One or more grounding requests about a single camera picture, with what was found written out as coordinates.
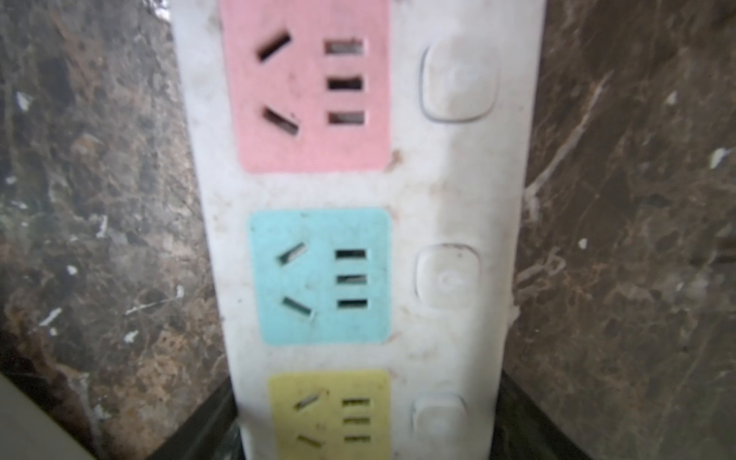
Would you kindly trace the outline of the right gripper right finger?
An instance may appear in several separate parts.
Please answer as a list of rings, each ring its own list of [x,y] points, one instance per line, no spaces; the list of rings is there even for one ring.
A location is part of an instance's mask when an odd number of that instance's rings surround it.
[[[490,459],[590,460],[506,373],[501,372]]]

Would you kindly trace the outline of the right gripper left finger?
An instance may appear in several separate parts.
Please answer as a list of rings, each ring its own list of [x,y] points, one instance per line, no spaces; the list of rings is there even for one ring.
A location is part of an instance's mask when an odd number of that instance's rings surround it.
[[[149,460],[243,459],[232,381],[226,378]]]

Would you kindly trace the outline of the long multicolour power strip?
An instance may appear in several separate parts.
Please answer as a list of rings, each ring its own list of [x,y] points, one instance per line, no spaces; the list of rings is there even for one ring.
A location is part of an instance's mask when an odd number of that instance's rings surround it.
[[[492,450],[544,1],[174,1],[249,459]]]

